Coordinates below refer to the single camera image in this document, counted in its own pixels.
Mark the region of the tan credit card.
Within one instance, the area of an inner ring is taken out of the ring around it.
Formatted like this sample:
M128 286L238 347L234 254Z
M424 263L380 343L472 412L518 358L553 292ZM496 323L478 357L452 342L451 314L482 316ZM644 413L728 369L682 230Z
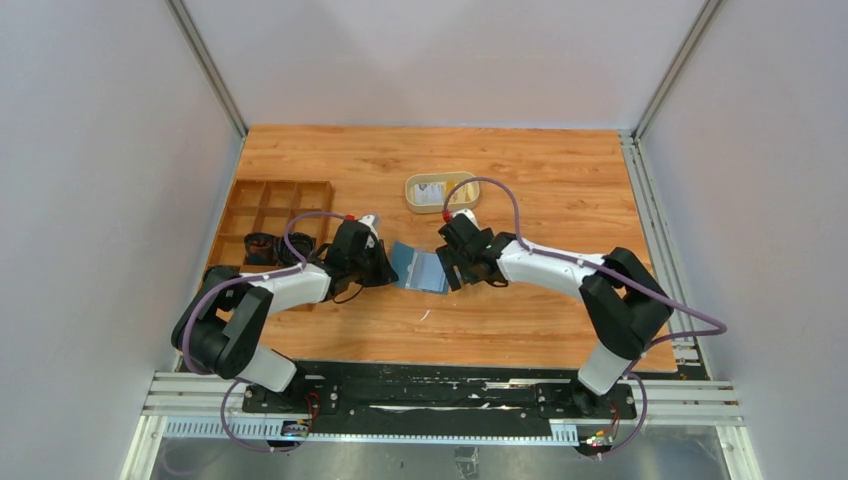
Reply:
M457 182L448 182L446 184L450 195L449 204L470 204L479 199L479 184L476 181L471 181L457 187Z

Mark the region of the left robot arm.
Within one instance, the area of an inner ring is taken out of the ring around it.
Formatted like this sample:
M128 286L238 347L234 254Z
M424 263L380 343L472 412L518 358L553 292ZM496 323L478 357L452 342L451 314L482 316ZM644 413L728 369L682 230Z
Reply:
M331 243L292 267L256 274L226 266L209 269L171 334L186 367L260 385L279 411L298 411L306 386L295 379L293 360L261 346L266 320L301 305L333 301L352 285L373 288L396 282L378 223L375 214L344 219Z

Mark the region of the blue card holder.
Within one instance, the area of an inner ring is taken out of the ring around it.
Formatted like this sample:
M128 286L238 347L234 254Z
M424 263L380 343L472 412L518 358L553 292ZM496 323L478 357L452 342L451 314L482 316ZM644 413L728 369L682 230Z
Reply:
M441 261L435 252L395 241L391 248L390 265L398 276L393 283L396 287L440 295L449 291Z

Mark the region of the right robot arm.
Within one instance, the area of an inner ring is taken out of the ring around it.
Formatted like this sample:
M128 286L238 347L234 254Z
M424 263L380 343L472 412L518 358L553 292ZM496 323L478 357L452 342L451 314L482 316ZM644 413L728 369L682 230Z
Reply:
M530 284L582 302L597 344L578 371L571 403L596 417L611 403L610 390L645 353L673 308L639 258L617 247L608 254L577 254L478 227L471 212L457 212L438 231L436 254L451 290L480 282L492 287Z

